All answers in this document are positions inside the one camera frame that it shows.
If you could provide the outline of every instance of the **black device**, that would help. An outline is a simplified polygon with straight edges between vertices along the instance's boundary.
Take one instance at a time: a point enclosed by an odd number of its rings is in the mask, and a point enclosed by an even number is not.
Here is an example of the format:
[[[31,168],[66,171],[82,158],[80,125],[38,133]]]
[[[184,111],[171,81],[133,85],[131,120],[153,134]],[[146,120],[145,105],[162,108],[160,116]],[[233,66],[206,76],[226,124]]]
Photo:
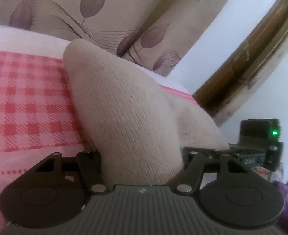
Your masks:
[[[276,169],[279,160],[267,161],[280,157],[283,144],[271,137],[273,130],[279,134],[278,120],[246,120],[236,148],[184,148],[185,171],[174,186],[109,190],[98,152],[66,158],[52,153],[0,194],[9,222],[0,235],[285,234],[276,226],[281,193],[250,169]],[[200,189],[205,173],[217,179]]]
[[[281,127],[278,119],[249,119],[240,124],[237,144],[230,144],[236,150],[236,158],[248,167],[262,166],[275,171],[283,152],[283,143],[278,141]]]

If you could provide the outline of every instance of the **purple leaf print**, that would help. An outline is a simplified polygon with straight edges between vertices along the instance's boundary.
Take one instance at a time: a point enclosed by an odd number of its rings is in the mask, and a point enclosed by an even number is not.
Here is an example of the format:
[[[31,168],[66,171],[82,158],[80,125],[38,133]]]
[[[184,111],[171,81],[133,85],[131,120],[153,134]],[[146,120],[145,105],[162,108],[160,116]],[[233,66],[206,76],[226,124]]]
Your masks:
[[[164,52],[164,53],[156,60],[156,62],[154,63],[154,66],[153,66],[153,71],[154,71],[154,70],[157,70],[160,66],[163,65],[163,63],[164,63],[165,60],[166,60],[166,55],[167,55],[167,52]]]
[[[12,12],[9,19],[9,26],[30,30],[32,26],[32,8],[29,0],[22,0]]]
[[[168,25],[156,26],[146,31],[141,37],[141,46],[143,48],[153,48],[159,44],[165,36]]]
[[[177,52],[167,49],[154,63],[153,71],[162,76],[167,76],[180,60],[181,58]]]
[[[143,31],[135,30],[125,37],[117,48],[117,56],[121,57],[124,53],[131,48],[134,42],[142,35]]]
[[[96,15],[103,8],[105,0],[81,0],[80,11],[84,18]]]

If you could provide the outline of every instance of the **pink stripe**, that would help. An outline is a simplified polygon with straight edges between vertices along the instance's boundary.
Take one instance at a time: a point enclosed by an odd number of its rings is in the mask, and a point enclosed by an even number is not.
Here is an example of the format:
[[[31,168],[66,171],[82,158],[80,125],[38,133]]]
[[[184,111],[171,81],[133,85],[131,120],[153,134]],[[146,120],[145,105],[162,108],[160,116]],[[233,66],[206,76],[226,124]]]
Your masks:
[[[166,87],[166,86],[163,86],[163,85],[160,85],[164,90],[166,90],[168,93],[170,94],[173,94],[173,95],[176,95],[176,96],[179,96],[179,97],[182,97],[184,98],[185,100],[188,100],[190,102],[193,102],[194,104],[198,105],[198,103],[194,100],[193,96],[191,96],[190,94],[187,94],[187,93],[183,93],[181,91],[178,91],[178,90],[175,90],[173,88],[170,88],[170,87]]]

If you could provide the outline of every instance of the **pink plaid blanket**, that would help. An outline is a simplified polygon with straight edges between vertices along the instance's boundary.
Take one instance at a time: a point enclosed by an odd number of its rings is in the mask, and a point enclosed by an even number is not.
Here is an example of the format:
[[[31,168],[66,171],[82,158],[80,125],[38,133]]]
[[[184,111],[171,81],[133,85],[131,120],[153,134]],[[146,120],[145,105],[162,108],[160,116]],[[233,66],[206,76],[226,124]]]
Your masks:
[[[82,150],[62,60],[0,51],[0,192],[52,152]],[[0,229],[5,224],[0,213]]]

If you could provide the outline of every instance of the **metal screw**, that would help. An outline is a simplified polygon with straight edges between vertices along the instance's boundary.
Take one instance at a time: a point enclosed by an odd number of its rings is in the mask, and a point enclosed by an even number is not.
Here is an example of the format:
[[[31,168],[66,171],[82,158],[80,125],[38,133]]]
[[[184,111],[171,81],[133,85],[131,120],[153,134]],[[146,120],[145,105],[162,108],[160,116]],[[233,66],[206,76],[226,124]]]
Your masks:
[[[103,184],[95,184],[91,187],[91,190],[95,193],[102,193],[107,190],[107,187]]]
[[[146,193],[147,190],[146,190],[145,188],[142,188],[142,189],[139,190],[139,192],[140,192],[140,193]]]
[[[188,184],[180,184],[176,187],[176,189],[182,193],[188,193],[188,192],[192,191],[192,187]]]

